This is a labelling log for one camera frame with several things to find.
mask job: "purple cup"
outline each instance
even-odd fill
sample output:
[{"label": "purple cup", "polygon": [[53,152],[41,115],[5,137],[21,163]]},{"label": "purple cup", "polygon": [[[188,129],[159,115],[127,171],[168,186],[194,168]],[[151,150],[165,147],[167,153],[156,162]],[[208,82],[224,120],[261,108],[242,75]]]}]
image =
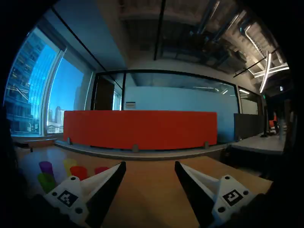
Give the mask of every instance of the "purple cup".
[{"label": "purple cup", "polygon": [[48,173],[52,177],[54,177],[53,167],[52,167],[52,163],[51,162],[49,162],[49,161],[42,161],[42,162],[39,162],[39,166],[40,166],[41,172]]}]

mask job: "colored cup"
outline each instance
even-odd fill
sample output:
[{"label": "colored cup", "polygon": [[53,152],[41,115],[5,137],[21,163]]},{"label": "colored cup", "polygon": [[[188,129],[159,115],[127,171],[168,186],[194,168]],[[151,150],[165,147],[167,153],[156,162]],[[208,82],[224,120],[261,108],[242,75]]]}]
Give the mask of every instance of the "colored cup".
[{"label": "colored cup", "polygon": [[97,167],[96,169],[94,169],[95,171],[95,175],[98,174],[98,173],[101,173],[103,171],[106,171],[107,169],[109,169],[108,167]]},{"label": "colored cup", "polygon": [[70,168],[71,174],[81,181],[88,178],[88,170],[83,166],[73,166]]},{"label": "colored cup", "polygon": [[54,177],[48,173],[40,173],[38,174],[37,178],[43,191],[46,194],[48,194],[56,187],[56,182]]},{"label": "colored cup", "polygon": [[42,162],[39,162],[39,166],[40,166],[41,172],[48,173],[52,177],[54,177],[53,167],[52,167],[52,163],[51,162],[49,162],[49,161],[42,161]]},{"label": "colored cup", "polygon": [[63,160],[63,165],[64,165],[64,168],[65,168],[65,171],[66,171],[66,174],[67,176],[71,176],[71,171],[70,171],[70,168],[73,167],[73,166],[77,166],[77,161],[74,160],[74,159],[70,159],[70,158],[67,158],[65,160]]}]

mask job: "glass building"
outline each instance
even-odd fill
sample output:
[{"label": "glass building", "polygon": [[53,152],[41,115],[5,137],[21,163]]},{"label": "glass building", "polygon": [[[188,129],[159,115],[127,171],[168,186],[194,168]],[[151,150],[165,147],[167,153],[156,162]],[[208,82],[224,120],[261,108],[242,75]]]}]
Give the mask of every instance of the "glass building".
[{"label": "glass building", "polygon": [[4,105],[12,134],[40,134],[42,96],[57,56],[57,52],[40,38],[40,33],[35,29],[28,36],[8,78]]}]

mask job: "door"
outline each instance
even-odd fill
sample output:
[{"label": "door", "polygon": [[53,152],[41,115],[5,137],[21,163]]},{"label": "door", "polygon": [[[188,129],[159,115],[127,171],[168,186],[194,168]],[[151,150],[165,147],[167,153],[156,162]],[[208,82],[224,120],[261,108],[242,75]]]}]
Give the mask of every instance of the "door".
[{"label": "door", "polygon": [[99,76],[97,80],[94,110],[112,110],[114,84]]}]

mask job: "table surface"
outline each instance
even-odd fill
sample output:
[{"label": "table surface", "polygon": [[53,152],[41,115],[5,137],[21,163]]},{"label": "table surface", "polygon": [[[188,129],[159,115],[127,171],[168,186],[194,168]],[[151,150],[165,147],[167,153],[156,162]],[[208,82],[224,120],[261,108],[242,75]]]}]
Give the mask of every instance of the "table surface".
[{"label": "table surface", "polygon": [[262,154],[281,155],[283,153],[286,135],[283,135],[282,141],[279,140],[279,135],[266,138],[261,138],[260,136],[261,134],[231,143],[231,146]]},{"label": "table surface", "polygon": [[[94,168],[112,167],[121,160],[106,159],[79,154],[56,146],[35,148],[33,153],[22,154],[19,166],[35,193],[43,191],[37,181],[41,172],[40,161],[49,161],[57,183],[66,177],[63,160],[75,159],[78,165],[88,169],[89,176]],[[190,166],[214,178],[230,174],[253,193],[266,193],[271,181],[234,169],[207,156],[181,159]],[[127,171],[105,217],[103,227],[188,227],[199,226],[186,194],[174,171],[174,160],[127,161]]]}]

